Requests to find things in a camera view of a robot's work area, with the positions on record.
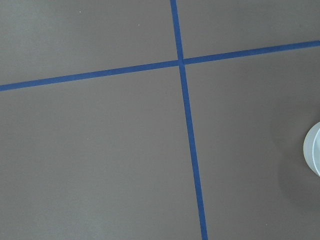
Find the crossing blue tape strip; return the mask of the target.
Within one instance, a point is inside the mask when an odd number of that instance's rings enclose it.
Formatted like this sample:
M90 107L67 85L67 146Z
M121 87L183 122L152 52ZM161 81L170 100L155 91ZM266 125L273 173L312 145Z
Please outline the crossing blue tape strip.
M220 60L226 60L226 59L242 58L247 56L263 55L263 54L283 52L283 51L315 48L319 46L320 46L320 41L315 40L315 41L254 48L254 49L240 50L240 51L233 51L233 52L225 52L225 53L219 53L219 54L211 54L211 55L205 55L205 56L190 57L190 58L185 58L183 60L183 63L185 65L192 65L192 64L214 62L214 61L220 61ZM52 84L80 81L80 80L93 79L93 78L99 78L99 77L107 77L107 76L122 75L122 74L135 73L135 72L144 72L149 70L157 70L157 69L163 69L163 68L171 68L171 67L177 67L178 65L179 65L178 60L162 61L162 62L156 62L156 63L148 63L148 64L142 64L142 65L134 65L134 66L114 68L114 69L2 84L0 86L0 90L4 92L4 91L11 91L16 89L30 88L30 87L36 87L36 86L52 85Z

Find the white bowl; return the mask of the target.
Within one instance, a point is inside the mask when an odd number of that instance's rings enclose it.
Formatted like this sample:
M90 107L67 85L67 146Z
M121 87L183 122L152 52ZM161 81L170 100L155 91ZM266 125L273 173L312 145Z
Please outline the white bowl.
M308 167L320 176L320 123L316 123L306 134L303 156Z

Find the long blue tape strip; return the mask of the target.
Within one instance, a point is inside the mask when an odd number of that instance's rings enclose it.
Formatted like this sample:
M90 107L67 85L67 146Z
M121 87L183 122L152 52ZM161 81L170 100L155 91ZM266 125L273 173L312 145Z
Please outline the long blue tape strip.
M178 5L175 0L170 1L170 8L171 8L172 21L173 21L174 38L175 38L175 45L176 45L176 52L177 52L177 62L178 62L179 75L180 75L188 144L189 144L193 181L194 181L194 188L195 188L195 195L196 195L196 202L197 202L197 209L198 209L200 233L201 233L201 238L203 240L207 240L208 231L207 231L207 223L206 223L206 216L205 216L205 206L204 206L203 193L202 193L202 184L201 184L197 147L196 147L195 134L194 134L186 66L184 63L184 52L183 52L183 43L182 43L180 21L179 21L179 14L178 14Z

